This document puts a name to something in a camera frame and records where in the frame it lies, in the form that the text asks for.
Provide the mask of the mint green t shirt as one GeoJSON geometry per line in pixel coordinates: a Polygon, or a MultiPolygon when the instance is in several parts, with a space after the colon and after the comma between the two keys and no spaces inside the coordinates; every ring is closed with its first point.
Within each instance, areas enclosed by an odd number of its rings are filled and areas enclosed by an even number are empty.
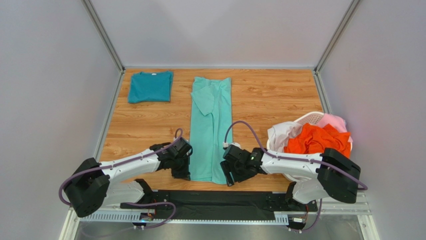
{"type": "Polygon", "coordinates": [[[224,139],[233,142],[232,80],[196,76],[192,84],[189,142],[193,153],[189,171],[193,181],[226,184],[220,163],[224,160],[224,139]]]}

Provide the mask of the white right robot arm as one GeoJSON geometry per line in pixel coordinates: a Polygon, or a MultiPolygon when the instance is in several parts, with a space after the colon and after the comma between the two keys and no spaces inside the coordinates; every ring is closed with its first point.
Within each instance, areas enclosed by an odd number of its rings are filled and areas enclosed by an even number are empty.
{"type": "Polygon", "coordinates": [[[225,148],[220,166],[229,187],[258,174],[300,177],[286,190],[286,198],[300,204],[327,197],[354,204],[361,186],[361,168],[333,148],[326,148],[322,153],[296,154],[262,147],[247,151],[230,144],[225,148]]]}

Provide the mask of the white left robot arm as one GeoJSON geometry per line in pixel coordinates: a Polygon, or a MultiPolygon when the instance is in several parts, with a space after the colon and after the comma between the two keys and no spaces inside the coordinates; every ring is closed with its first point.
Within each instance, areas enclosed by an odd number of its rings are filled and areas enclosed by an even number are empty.
{"type": "Polygon", "coordinates": [[[154,144],[146,150],[109,162],[93,157],[84,160],[59,188],[59,198],[77,216],[87,217],[99,208],[143,209],[154,204],[154,192],[144,179],[136,176],[169,169],[176,179],[190,179],[189,165],[193,148],[183,137],[173,142],[154,144]]]}

